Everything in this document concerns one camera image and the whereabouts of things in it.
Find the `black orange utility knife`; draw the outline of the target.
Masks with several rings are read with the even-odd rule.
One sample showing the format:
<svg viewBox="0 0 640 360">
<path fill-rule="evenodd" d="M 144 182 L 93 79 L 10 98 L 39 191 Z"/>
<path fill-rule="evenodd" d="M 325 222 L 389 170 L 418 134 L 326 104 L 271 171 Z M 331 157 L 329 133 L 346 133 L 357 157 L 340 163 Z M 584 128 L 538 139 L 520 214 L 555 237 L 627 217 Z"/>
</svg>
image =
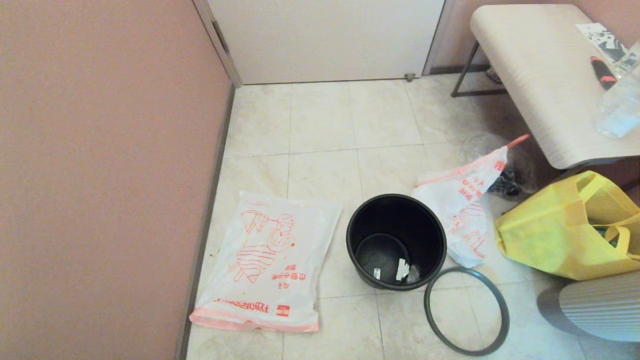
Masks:
<svg viewBox="0 0 640 360">
<path fill-rule="evenodd" d="M 592 55 L 592 57 L 590 57 L 590 64 L 592 65 L 596 79 L 606 91 L 617 84 L 618 79 L 601 57 Z"/>
</svg>

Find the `grey wall baseboard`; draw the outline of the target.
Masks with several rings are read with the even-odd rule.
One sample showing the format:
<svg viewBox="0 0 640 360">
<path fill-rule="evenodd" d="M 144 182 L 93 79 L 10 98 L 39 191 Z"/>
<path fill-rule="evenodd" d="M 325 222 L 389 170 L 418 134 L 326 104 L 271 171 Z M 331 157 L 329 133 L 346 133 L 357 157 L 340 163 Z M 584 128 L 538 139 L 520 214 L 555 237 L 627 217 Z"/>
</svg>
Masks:
<svg viewBox="0 0 640 360">
<path fill-rule="evenodd" d="M 187 293 L 188 297 L 186 298 L 186 305 L 182 317 L 182 326 L 180 327 L 180 333 L 176 342 L 174 360 L 186 360 L 186 355 L 188 352 L 188 343 L 191 333 L 189 316 L 195 309 L 195 301 L 198 294 L 199 281 L 201 280 L 202 264 L 205 260 L 208 235 L 210 233 L 211 219 L 215 206 L 215 198 L 217 196 L 217 186 L 220 179 L 236 91 L 237 86 L 235 84 L 231 84 L 230 91 L 227 97 L 224 118 L 222 119 L 217 140 L 215 141 L 214 162 L 205 203 L 206 207 L 203 212 L 199 240 L 190 270 L 189 291 Z"/>
</svg>

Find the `beige bench metal legs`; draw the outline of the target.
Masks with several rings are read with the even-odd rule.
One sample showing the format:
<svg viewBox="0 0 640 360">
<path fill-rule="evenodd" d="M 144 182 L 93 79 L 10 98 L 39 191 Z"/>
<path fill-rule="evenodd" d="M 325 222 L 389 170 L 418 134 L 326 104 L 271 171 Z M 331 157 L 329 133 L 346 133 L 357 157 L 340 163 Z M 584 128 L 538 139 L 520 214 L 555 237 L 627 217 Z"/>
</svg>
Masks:
<svg viewBox="0 0 640 360">
<path fill-rule="evenodd" d="M 590 64 L 598 52 L 578 30 L 573 4 L 478 7 L 470 29 L 532 136 L 558 170 L 640 157 L 640 129 L 621 139 L 595 130 L 605 90 Z"/>
</svg>

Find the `black white printed leaflet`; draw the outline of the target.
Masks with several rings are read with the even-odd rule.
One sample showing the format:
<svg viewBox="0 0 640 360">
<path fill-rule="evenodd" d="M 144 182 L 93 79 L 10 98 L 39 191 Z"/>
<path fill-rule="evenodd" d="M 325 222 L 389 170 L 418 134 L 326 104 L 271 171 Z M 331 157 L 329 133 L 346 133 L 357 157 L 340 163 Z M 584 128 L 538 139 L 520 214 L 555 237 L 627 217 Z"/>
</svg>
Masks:
<svg viewBox="0 0 640 360">
<path fill-rule="evenodd" d="M 610 64 L 626 71 L 640 61 L 640 44 L 625 46 L 601 23 L 576 23 L 574 26 Z"/>
</svg>

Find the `clear plastic bag dark contents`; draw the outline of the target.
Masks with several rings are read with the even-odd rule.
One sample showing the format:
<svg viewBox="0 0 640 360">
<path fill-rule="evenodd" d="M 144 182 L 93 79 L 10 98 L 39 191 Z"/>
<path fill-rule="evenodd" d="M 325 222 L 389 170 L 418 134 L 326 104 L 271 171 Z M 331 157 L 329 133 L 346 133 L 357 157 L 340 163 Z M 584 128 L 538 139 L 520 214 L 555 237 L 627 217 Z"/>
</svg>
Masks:
<svg viewBox="0 0 640 360">
<path fill-rule="evenodd" d="M 489 132 L 471 135 L 461 148 L 461 158 L 472 162 L 484 157 L 494 150 L 507 146 L 505 137 Z M 507 164 L 496 181 L 489 187 L 490 194 L 504 199 L 523 199 L 537 191 L 537 174 L 533 153 L 526 141 L 513 146 L 507 151 Z"/>
</svg>

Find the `green item in tote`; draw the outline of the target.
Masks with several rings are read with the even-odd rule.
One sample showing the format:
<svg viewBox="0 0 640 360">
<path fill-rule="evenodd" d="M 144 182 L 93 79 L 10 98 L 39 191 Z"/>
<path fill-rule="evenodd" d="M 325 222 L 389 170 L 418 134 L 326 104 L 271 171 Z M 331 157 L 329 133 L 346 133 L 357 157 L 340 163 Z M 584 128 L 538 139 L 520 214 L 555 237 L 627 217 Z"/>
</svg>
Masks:
<svg viewBox="0 0 640 360">
<path fill-rule="evenodd" d="M 605 239 L 613 248 L 618 247 L 618 239 L 619 239 L 618 234 L 614 234 L 608 238 L 607 237 L 608 227 L 592 225 L 592 228 L 594 228 L 594 230 L 596 230 L 598 234 L 601 235 L 601 237 Z"/>
</svg>

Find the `yellow fabric tote bag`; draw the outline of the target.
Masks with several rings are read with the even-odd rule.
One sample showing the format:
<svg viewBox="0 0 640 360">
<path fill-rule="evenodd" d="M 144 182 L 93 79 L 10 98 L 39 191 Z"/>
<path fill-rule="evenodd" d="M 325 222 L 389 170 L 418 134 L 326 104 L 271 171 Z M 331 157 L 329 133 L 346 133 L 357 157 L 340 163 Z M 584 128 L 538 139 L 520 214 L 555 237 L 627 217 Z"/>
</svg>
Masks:
<svg viewBox="0 0 640 360">
<path fill-rule="evenodd" d="M 592 227 L 619 235 L 612 247 Z M 569 280 L 640 271 L 640 206 L 614 182 L 585 171 L 554 182 L 494 222 L 506 258 Z"/>
</svg>

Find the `grey ribbed round object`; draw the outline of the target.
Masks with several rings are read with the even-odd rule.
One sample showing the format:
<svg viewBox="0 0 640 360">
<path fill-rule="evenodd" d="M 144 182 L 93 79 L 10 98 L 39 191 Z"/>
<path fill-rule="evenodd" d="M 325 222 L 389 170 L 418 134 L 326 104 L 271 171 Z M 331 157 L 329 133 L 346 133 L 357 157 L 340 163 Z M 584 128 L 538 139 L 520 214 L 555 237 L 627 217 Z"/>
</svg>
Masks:
<svg viewBox="0 0 640 360">
<path fill-rule="evenodd" d="M 546 289 L 537 307 L 565 333 L 640 343 L 640 271 Z"/>
</svg>

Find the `white trash bag red cartoon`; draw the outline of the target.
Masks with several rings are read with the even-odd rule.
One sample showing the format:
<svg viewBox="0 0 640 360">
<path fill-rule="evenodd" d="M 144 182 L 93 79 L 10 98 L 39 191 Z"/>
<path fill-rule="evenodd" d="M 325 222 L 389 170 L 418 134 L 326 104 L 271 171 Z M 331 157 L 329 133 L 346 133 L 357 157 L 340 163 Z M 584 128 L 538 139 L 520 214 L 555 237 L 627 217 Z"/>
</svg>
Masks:
<svg viewBox="0 0 640 360">
<path fill-rule="evenodd" d="M 217 330 L 316 332 L 323 262 L 342 205 L 241 191 L 192 324 Z"/>
</svg>

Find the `black trash bin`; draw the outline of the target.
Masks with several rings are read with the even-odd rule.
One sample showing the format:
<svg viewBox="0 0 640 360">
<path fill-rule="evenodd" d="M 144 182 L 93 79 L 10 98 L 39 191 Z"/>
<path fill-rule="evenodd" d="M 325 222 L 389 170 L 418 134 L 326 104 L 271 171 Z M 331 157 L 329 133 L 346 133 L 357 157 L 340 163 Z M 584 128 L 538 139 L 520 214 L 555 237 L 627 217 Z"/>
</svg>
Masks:
<svg viewBox="0 0 640 360">
<path fill-rule="evenodd" d="M 441 272 L 447 255 L 445 230 L 432 210 L 404 194 L 380 194 L 362 203 L 345 232 L 349 259 L 373 289 L 405 292 L 423 287 Z M 396 280 L 399 259 L 420 267 L 420 282 Z M 381 269 L 381 280 L 373 269 Z"/>
</svg>

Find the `large clear plastic bottle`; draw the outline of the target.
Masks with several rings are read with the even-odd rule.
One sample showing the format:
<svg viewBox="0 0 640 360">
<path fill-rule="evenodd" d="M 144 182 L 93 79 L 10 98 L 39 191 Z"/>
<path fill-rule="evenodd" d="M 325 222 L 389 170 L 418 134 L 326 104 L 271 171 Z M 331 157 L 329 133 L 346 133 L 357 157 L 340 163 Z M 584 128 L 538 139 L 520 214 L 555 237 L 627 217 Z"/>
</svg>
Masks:
<svg viewBox="0 0 640 360">
<path fill-rule="evenodd" d="M 640 126 L 640 39 L 615 64 L 614 80 L 599 103 L 594 127 L 604 137 L 619 139 Z"/>
</svg>

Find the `white plastic bag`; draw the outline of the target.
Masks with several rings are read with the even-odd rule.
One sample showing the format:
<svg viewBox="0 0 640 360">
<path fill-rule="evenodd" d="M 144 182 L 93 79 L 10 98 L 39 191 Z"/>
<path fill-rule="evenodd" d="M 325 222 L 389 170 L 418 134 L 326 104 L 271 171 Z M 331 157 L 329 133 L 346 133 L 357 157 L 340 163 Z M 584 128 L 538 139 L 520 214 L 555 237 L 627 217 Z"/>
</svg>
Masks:
<svg viewBox="0 0 640 360">
<path fill-rule="evenodd" d="M 505 170 L 508 150 L 529 137 L 524 134 L 467 164 L 418 178 L 411 196 L 438 217 L 445 230 L 446 253 L 458 265 L 471 269 L 485 262 L 494 235 L 483 198 Z"/>
</svg>

